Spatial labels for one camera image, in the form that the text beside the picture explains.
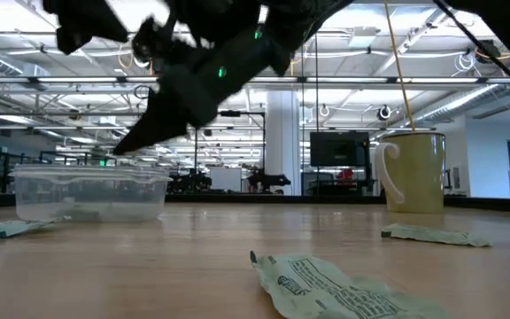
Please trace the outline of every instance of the black screen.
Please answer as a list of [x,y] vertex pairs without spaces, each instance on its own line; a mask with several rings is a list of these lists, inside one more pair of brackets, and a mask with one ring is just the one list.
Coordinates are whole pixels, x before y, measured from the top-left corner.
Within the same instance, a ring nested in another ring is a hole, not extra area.
[[364,167],[366,165],[365,151],[368,150],[368,146],[368,133],[312,132],[310,133],[310,165]]

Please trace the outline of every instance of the column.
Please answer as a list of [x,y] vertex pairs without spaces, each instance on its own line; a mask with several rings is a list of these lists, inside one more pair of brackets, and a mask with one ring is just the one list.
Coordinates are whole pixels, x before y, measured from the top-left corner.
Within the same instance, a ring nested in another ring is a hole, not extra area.
[[272,188],[284,195],[300,195],[299,108],[295,90],[267,92],[265,171],[287,176],[290,185]]

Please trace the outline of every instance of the wooden table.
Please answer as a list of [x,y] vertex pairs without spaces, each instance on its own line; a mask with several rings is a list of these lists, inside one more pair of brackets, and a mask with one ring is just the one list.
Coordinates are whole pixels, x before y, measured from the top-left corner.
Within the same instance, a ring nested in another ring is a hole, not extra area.
[[[0,220],[14,217],[0,209]],[[58,224],[0,239],[0,318],[278,318],[249,251],[311,253],[348,276],[510,318],[510,214],[384,206],[168,205],[162,222]],[[381,239],[393,222],[489,234],[493,248]]]

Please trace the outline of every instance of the clear plastic container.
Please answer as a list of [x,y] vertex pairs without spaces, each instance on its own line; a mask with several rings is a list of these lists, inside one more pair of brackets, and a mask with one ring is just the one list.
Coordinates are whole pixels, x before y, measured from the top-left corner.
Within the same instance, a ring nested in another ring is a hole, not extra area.
[[143,222],[165,204],[167,171],[143,167],[16,166],[17,215],[28,221]]

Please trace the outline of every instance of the ceramic mug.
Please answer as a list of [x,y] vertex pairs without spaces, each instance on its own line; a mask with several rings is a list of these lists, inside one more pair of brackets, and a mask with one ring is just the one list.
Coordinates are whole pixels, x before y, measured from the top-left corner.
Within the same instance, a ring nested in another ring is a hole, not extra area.
[[433,132],[382,137],[375,148],[375,170],[397,213],[444,211],[445,137]]

